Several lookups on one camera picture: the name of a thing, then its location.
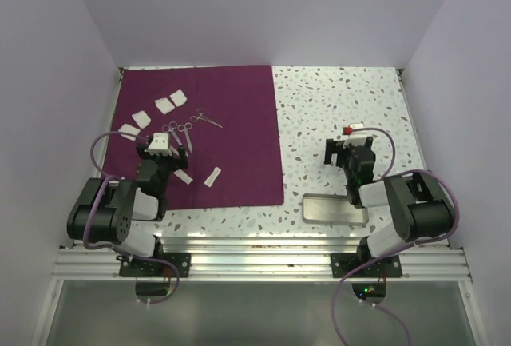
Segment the steel scissors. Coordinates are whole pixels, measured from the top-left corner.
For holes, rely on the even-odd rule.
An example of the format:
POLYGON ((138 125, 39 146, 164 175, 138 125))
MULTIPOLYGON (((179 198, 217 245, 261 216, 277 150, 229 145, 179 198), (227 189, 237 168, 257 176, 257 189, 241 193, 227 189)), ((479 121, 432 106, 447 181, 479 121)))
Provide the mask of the steel scissors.
POLYGON ((185 137, 185 140, 186 140, 189 152, 193 153, 192 140, 191 140, 190 134, 189 134, 189 131, 192 129, 192 123, 191 122, 187 122, 187 123, 178 125, 177 129, 178 129, 179 132, 184 134, 184 137, 185 137))
POLYGON ((162 132, 170 133, 172 135, 172 137, 174 138, 174 140, 176 141, 177 145, 182 146, 182 142, 176 132, 177 126, 178 126, 178 124, 176 122, 171 121, 162 127, 162 132))

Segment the steel forceps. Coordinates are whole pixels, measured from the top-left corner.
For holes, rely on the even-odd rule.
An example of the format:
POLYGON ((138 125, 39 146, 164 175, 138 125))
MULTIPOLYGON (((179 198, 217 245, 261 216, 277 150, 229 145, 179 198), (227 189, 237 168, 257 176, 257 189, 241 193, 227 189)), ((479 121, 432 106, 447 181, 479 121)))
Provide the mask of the steel forceps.
POLYGON ((206 117, 204 115, 204 113, 205 113, 204 109, 198 108, 196 110, 196 114, 190 117, 190 122, 191 123, 197 123, 198 121, 205 121, 205 122, 210 123, 210 124, 212 124, 212 125, 214 125, 216 127, 221 128, 221 129, 223 128, 223 126, 220 125, 219 123, 214 122, 213 120, 211 120, 208 117, 206 117))

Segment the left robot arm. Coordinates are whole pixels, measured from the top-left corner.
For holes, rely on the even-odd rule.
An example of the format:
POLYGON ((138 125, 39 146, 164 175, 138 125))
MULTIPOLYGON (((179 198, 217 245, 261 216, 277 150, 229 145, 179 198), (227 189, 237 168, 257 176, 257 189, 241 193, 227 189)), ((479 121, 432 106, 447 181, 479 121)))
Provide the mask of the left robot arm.
POLYGON ((145 274, 157 276, 166 265, 160 243, 134 223, 162 221, 168 210, 168 179, 188 168, 188 155, 182 145, 172 150, 155 137, 137 145, 137 154, 141 162, 135 178, 88 179, 68 216, 66 232, 88 250, 112 249, 136 257, 145 274))

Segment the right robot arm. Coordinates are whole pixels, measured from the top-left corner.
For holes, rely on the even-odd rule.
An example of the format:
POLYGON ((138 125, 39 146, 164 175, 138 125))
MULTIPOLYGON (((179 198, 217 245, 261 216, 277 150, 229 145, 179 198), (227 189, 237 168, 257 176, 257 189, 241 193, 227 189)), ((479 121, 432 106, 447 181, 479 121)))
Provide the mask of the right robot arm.
POLYGON ((343 170, 347 200, 353 207, 390 209, 391 222, 364 237, 347 263, 349 271, 365 276, 375 275, 385 259, 404 249, 446 239, 459 222, 454 195, 430 171, 411 170, 375 180, 372 143, 372 137, 328 139, 324 156, 326 165, 335 164, 343 170))

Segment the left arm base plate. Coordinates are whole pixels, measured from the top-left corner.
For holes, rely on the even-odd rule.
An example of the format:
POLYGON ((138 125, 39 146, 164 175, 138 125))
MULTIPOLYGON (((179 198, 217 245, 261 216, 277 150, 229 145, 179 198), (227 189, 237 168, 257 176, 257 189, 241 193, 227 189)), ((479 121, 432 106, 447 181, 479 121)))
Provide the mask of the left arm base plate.
MULTIPOLYGON (((173 264, 178 270, 180 277, 187 278, 192 264, 190 253, 163 253, 161 259, 173 264)), ((169 270, 166 264, 155 261, 130 259, 127 256, 118 255, 116 260, 121 263, 119 276, 132 278, 163 277, 164 271, 169 270)))

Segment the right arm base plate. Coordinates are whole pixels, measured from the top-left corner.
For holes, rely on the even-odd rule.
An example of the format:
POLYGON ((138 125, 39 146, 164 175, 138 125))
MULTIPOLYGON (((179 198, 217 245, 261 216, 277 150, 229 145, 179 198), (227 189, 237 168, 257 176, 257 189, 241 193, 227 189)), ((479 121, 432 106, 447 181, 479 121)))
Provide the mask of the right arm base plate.
MULTIPOLYGON (((343 278, 362 264, 354 253, 332 253, 330 255, 331 272, 334 278, 343 278)), ((399 256, 387 257, 357 271, 354 278, 400 278, 403 276, 399 256)))

